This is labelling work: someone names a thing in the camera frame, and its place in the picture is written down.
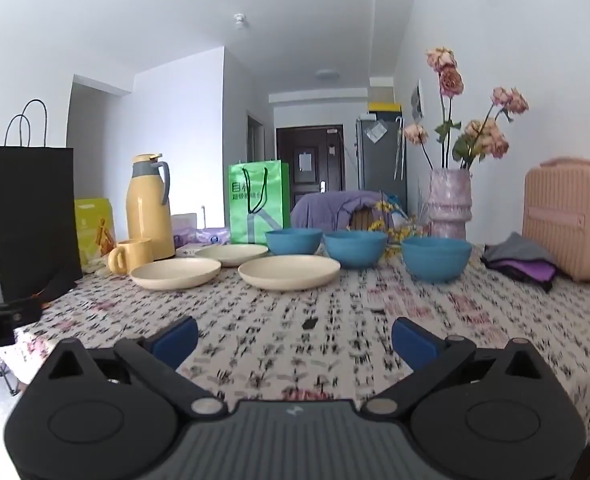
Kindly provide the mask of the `grey refrigerator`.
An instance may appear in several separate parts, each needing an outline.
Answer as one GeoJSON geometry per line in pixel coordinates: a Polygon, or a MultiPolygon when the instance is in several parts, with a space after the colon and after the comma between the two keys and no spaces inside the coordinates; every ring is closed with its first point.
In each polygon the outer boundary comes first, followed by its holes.
{"type": "Polygon", "coordinates": [[[408,211],[407,141],[401,112],[361,114],[356,122],[358,188],[383,192],[408,211]]]}

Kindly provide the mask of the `yellow box on refrigerator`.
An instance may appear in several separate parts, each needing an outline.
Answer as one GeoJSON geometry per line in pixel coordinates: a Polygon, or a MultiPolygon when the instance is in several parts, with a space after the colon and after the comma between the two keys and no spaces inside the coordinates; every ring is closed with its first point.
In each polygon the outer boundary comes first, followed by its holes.
{"type": "Polygon", "coordinates": [[[395,102],[368,102],[370,113],[401,113],[402,106],[395,102]]]}

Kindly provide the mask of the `pink small suitcase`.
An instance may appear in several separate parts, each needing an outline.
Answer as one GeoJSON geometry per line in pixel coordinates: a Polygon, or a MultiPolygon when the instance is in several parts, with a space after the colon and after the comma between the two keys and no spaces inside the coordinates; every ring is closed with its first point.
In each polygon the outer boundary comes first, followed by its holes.
{"type": "Polygon", "coordinates": [[[590,160],[557,157],[525,177],[522,235],[576,282],[590,282],[590,160]]]}

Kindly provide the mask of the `cream plate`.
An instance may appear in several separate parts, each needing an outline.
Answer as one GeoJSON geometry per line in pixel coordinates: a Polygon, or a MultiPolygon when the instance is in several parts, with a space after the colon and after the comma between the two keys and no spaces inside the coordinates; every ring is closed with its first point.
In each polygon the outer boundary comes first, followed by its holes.
{"type": "Polygon", "coordinates": [[[210,258],[176,258],[139,266],[129,274],[138,286],[166,292],[208,283],[219,274],[221,263],[210,258]]]}
{"type": "Polygon", "coordinates": [[[269,249],[256,244],[209,245],[199,249],[194,255],[197,258],[214,259],[223,268],[237,268],[241,264],[267,256],[269,249]]]}
{"type": "Polygon", "coordinates": [[[286,255],[249,260],[237,273],[245,283],[262,290],[295,292],[329,284],[341,270],[341,264],[332,258],[286,255]]]}

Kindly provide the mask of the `patterned calligraphy tablecloth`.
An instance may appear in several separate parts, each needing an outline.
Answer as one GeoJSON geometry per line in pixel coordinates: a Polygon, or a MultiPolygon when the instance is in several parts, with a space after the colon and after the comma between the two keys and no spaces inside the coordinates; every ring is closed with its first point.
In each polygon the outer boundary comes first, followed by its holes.
{"type": "Polygon", "coordinates": [[[470,259],[459,280],[415,281],[397,259],[344,271],[305,292],[264,292],[236,270],[180,292],[151,292],[120,276],[84,278],[41,320],[0,348],[20,382],[30,382],[66,337],[89,348],[155,334],[190,315],[199,344],[183,376],[228,403],[243,398],[367,400],[408,373],[391,348],[405,316],[437,336],[462,335],[484,348],[529,339],[553,368],[590,442],[590,285],[556,280],[549,292],[517,283],[470,259]]]}

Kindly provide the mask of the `blue bowl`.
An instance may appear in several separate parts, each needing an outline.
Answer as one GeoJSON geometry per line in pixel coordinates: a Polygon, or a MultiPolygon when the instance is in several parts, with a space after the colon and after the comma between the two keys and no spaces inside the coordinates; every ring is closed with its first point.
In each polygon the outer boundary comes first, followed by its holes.
{"type": "Polygon", "coordinates": [[[459,278],[472,252],[472,244],[457,238],[416,236],[401,243],[401,258],[412,278],[432,284],[459,278]]]}
{"type": "Polygon", "coordinates": [[[267,246],[276,256],[314,255],[318,250],[322,231],[319,229],[281,229],[265,234],[267,246]]]}
{"type": "Polygon", "coordinates": [[[327,254],[345,269],[372,268],[383,257],[387,234],[381,231],[336,231],[324,234],[327,254]]]}

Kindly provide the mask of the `blue bowl left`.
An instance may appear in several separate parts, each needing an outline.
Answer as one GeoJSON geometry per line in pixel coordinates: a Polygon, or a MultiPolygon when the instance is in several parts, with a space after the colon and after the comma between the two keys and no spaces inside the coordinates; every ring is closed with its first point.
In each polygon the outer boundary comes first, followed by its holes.
{"type": "Polygon", "coordinates": [[[276,256],[314,255],[318,250],[322,231],[319,229],[281,229],[265,234],[267,246],[276,256]]]}

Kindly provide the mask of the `dark entrance door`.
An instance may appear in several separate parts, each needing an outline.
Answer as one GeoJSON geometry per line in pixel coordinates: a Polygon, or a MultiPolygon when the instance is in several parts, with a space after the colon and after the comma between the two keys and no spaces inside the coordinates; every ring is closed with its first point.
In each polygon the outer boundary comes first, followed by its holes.
{"type": "Polygon", "coordinates": [[[306,194],[345,190],[342,126],[278,128],[277,154],[289,165],[291,206],[306,194]]]}

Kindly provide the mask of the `yellow thermos jug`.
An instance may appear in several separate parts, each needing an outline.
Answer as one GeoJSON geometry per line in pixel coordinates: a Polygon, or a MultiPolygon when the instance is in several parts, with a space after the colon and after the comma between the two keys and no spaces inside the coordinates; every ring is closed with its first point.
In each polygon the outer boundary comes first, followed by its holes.
{"type": "Polygon", "coordinates": [[[148,238],[154,260],[176,255],[169,208],[170,171],[161,154],[137,155],[126,195],[128,235],[148,238]]]}

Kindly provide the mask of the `wall picture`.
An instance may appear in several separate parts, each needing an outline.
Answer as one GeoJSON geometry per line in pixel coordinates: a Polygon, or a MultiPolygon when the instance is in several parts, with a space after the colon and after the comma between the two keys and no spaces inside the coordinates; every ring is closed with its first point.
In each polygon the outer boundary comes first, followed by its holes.
{"type": "Polygon", "coordinates": [[[410,104],[413,121],[421,122],[421,120],[424,117],[424,104],[421,80],[417,81],[411,92],[410,104]]]}

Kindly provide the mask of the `blue bowl right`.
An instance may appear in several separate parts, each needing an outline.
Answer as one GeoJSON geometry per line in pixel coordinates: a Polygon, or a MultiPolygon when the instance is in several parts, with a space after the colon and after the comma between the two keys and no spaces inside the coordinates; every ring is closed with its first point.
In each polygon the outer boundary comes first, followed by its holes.
{"type": "Polygon", "coordinates": [[[412,278],[432,284],[459,278],[472,252],[472,244],[457,238],[416,236],[401,243],[401,258],[412,278]]]}

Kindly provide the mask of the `purple jacket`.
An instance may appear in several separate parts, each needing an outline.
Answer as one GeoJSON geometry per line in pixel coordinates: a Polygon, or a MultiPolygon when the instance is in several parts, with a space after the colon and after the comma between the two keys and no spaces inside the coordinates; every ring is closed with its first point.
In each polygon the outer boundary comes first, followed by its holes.
{"type": "Polygon", "coordinates": [[[374,191],[334,191],[309,193],[297,200],[291,211],[291,227],[295,229],[319,229],[324,233],[348,229],[353,213],[370,209],[375,219],[382,213],[375,208],[378,202],[388,201],[388,196],[374,191]]]}

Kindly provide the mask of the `purple tissue pack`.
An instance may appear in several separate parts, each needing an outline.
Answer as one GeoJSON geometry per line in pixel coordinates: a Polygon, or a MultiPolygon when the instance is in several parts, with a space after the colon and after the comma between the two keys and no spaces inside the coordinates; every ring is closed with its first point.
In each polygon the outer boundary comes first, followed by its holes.
{"type": "Polygon", "coordinates": [[[199,228],[197,214],[194,212],[173,214],[170,219],[175,248],[189,244],[222,245],[230,242],[230,232],[227,228],[199,228]]]}

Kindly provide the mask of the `cream plate back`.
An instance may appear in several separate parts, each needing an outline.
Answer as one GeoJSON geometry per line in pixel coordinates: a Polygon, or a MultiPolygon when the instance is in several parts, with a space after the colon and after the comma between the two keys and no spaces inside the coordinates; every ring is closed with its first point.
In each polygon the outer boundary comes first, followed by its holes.
{"type": "Polygon", "coordinates": [[[267,256],[269,249],[256,244],[209,245],[199,249],[194,255],[197,258],[214,259],[223,268],[237,268],[241,264],[267,256]]]}

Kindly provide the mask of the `yellow flower sprigs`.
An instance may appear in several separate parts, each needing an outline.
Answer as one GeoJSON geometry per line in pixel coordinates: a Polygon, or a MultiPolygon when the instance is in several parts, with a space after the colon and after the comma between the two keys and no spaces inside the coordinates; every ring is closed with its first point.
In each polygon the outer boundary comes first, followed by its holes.
{"type": "Polygon", "coordinates": [[[401,255],[401,243],[407,238],[429,235],[429,227],[423,226],[414,216],[408,216],[401,208],[388,200],[378,200],[372,207],[373,219],[368,226],[370,232],[382,232],[387,242],[384,258],[401,255]]]}

